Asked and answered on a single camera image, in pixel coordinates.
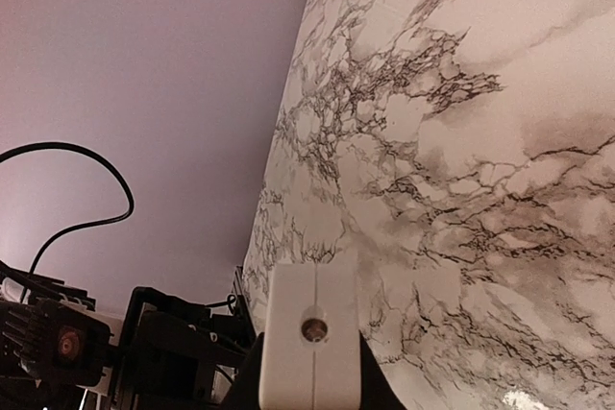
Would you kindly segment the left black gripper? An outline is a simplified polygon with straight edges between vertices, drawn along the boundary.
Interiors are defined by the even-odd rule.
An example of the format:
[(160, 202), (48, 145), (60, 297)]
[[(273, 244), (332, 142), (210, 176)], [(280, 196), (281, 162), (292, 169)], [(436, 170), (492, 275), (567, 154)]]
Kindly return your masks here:
[(250, 349), (245, 299), (198, 304), (137, 287), (112, 372), (114, 409), (220, 409), (218, 380), (231, 385)]

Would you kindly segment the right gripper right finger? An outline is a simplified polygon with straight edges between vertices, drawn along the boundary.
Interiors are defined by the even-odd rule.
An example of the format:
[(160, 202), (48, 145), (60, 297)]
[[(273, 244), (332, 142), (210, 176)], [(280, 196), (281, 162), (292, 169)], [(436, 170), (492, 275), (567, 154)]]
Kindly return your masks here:
[(360, 345), (360, 410), (406, 410), (384, 376), (362, 334)]

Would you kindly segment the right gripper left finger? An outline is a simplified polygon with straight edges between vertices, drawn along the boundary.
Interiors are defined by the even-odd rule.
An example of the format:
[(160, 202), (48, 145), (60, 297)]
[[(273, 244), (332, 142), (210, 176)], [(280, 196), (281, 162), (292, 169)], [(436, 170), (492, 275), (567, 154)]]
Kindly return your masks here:
[(261, 333), (250, 349), (234, 383), (225, 395), (221, 410), (259, 410), (259, 383), (263, 356), (264, 334)]

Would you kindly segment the white remote control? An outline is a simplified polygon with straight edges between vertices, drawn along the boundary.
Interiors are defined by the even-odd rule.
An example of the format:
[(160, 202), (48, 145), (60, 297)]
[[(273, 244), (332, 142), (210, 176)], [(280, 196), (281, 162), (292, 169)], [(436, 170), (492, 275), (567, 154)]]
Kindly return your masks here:
[(271, 274), (258, 403), (262, 409), (358, 409), (355, 270), (284, 263)]

